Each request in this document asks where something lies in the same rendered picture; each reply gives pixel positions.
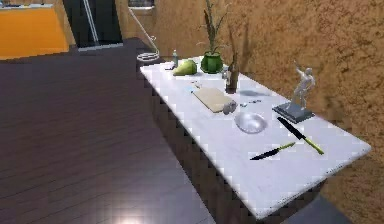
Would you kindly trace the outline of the beige cutting board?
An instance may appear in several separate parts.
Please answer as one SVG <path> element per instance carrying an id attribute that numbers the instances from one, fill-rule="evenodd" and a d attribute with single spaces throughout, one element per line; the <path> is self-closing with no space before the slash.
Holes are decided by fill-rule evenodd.
<path id="1" fill-rule="evenodd" d="M 223 112 L 225 104 L 235 102 L 217 88 L 201 87 L 193 94 L 213 113 Z"/>

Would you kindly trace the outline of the black fridge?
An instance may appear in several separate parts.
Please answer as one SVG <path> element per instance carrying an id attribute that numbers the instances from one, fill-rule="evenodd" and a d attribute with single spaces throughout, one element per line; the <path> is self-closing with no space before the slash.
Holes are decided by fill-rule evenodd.
<path id="1" fill-rule="evenodd" d="M 79 51 L 123 45 L 115 0 L 63 0 Z"/>

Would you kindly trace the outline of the dark brown vase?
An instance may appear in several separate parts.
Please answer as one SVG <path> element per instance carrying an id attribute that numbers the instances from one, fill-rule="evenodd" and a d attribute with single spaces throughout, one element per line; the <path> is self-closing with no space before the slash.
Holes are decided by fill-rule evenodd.
<path id="1" fill-rule="evenodd" d="M 229 39 L 232 50 L 232 61 L 227 70 L 226 88 L 228 94 L 234 94 L 237 91 L 237 83 L 240 70 L 245 68 L 249 61 L 249 23 L 244 25 L 244 36 L 242 41 L 242 51 L 239 52 L 235 46 L 235 40 L 232 30 L 229 30 Z"/>

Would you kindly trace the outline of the silver figure statue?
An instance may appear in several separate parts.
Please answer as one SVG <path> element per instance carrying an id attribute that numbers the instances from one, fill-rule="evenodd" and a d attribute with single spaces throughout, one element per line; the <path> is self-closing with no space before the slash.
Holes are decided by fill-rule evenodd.
<path id="1" fill-rule="evenodd" d="M 297 62 L 295 62 L 295 66 L 295 70 L 300 76 L 299 84 L 296 86 L 289 102 L 273 107 L 272 110 L 297 124 L 314 116 L 314 113 L 306 108 L 306 95 L 315 85 L 315 79 L 311 67 L 301 70 Z"/>

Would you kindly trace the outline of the green pear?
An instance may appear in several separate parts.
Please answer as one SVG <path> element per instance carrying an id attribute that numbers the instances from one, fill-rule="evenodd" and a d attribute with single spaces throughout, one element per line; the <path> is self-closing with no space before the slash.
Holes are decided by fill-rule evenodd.
<path id="1" fill-rule="evenodd" d="M 194 75 L 196 73 L 197 65 L 193 60 L 186 60 L 173 70 L 175 76 Z"/>

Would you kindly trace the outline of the orange cabinet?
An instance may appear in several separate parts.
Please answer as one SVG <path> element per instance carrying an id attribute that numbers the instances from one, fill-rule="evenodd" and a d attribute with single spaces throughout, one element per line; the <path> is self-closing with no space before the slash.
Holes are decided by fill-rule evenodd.
<path id="1" fill-rule="evenodd" d="M 0 60 L 68 50 L 69 43 L 52 4 L 0 8 Z"/>

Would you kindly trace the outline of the short black green-handled knife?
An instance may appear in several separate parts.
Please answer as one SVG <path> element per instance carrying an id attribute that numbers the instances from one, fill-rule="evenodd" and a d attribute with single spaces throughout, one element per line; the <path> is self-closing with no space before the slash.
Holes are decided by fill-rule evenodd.
<path id="1" fill-rule="evenodd" d="M 252 157 L 250 160 L 262 160 L 262 159 L 265 159 L 267 157 L 270 157 L 270 156 L 273 156 L 273 155 L 276 155 L 278 154 L 281 150 L 283 149 L 286 149 L 286 148 L 289 148 L 289 147 L 292 147 L 296 144 L 296 142 L 291 142 L 291 143 L 288 143 L 288 144 L 285 144 L 285 145 L 282 145 L 282 146 L 279 146 L 273 150 L 270 150 L 270 151 L 267 151 L 267 152 L 264 152 L 262 154 L 259 154 L 259 155 L 256 155 L 254 157 Z"/>

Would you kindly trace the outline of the white top kitchen counter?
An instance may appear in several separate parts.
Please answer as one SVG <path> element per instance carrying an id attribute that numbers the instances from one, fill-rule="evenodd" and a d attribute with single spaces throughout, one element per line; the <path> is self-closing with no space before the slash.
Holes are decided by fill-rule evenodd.
<path id="1" fill-rule="evenodd" d="M 371 150 L 368 143 L 314 116 L 299 123 L 296 129 L 323 150 L 323 155 L 318 154 L 277 120 L 278 115 L 272 108 L 287 99 L 244 75 L 239 76 L 238 90 L 230 97 L 240 106 L 228 115 L 213 113 L 193 92 L 208 87 L 225 94 L 222 75 L 199 71 L 195 75 L 175 76 L 170 67 L 171 64 L 165 62 L 143 66 L 141 72 L 234 193 L 259 220 Z M 241 105 L 244 102 L 248 104 L 246 107 Z M 241 131 L 234 121 L 240 112 L 259 114 L 266 120 L 267 127 L 256 134 Z M 250 160 L 291 142 L 296 144 L 276 155 Z"/>

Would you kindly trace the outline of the green pot house plant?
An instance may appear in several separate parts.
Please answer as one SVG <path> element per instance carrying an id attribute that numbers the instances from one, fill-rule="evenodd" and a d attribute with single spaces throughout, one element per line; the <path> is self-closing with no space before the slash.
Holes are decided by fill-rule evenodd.
<path id="1" fill-rule="evenodd" d="M 229 5 L 226 4 L 220 10 L 215 10 L 214 6 L 218 5 L 221 0 L 205 0 L 206 8 L 204 9 L 203 27 L 206 29 L 208 42 L 198 42 L 197 45 L 207 45 L 208 49 L 204 52 L 200 63 L 200 69 L 204 73 L 215 74 L 223 69 L 223 61 L 220 50 L 226 47 L 226 44 L 221 43 L 218 39 L 218 33 L 223 24 L 224 18 L 228 14 Z"/>

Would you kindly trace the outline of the wall window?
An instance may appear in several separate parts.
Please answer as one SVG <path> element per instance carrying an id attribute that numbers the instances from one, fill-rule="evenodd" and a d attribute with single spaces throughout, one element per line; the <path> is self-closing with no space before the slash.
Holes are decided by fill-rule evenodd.
<path id="1" fill-rule="evenodd" d="M 128 0 L 128 6 L 134 9 L 152 9 L 155 7 L 155 0 Z"/>

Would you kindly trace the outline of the white floor lamp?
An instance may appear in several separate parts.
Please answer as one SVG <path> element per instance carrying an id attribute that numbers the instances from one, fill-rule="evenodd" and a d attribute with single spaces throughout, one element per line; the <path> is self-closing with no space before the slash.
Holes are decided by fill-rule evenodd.
<path id="1" fill-rule="evenodd" d="M 136 25 L 138 26 L 139 30 L 143 34 L 143 42 L 147 45 L 146 49 L 140 53 L 137 56 L 137 60 L 143 63 L 149 63 L 154 62 L 160 58 L 160 51 L 156 44 L 154 43 L 156 37 L 150 36 L 146 29 L 144 28 L 143 24 L 140 22 L 136 14 L 134 13 L 133 9 L 131 7 L 128 8 L 128 12 L 130 13 L 131 17 L 136 22 Z"/>

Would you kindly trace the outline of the clear glass bowl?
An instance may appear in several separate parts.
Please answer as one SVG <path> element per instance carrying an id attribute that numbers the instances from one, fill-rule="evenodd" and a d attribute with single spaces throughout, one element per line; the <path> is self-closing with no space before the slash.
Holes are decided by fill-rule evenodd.
<path id="1" fill-rule="evenodd" d="M 236 126 L 248 134 L 262 132 L 267 127 L 266 120 L 256 113 L 240 112 L 234 118 Z"/>

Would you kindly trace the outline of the long black green-handled knife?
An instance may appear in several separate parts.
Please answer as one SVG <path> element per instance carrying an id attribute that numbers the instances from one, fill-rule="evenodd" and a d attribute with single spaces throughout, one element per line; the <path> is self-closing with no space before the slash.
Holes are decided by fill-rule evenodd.
<path id="1" fill-rule="evenodd" d="M 303 139 L 307 144 L 309 144 L 312 148 L 314 148 L 318 154 L 323 155 L 323 150 L 312 142 L 309 138 L 307 138 L 304 134 L 302 134 L 298 129 L 296 129 L 293 125 L 291 125 L 286 119 L 283 117 L 277 117 L 277 120 L 289 131 L 291 132 L 297 139 Z"/>

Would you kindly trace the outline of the small grey salt shaker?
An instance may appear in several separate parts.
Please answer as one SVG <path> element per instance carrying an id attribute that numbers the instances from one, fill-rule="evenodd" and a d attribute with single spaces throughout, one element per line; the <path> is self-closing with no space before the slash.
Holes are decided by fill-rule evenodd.
<path id="1" fill-rule="evenodd" d="M 236 110 L 236 107 L 237 107 L 237 103 L 236 102 L 227 103 L 223 107 L 223 113 L 225 115 L 233 113 Z"/>

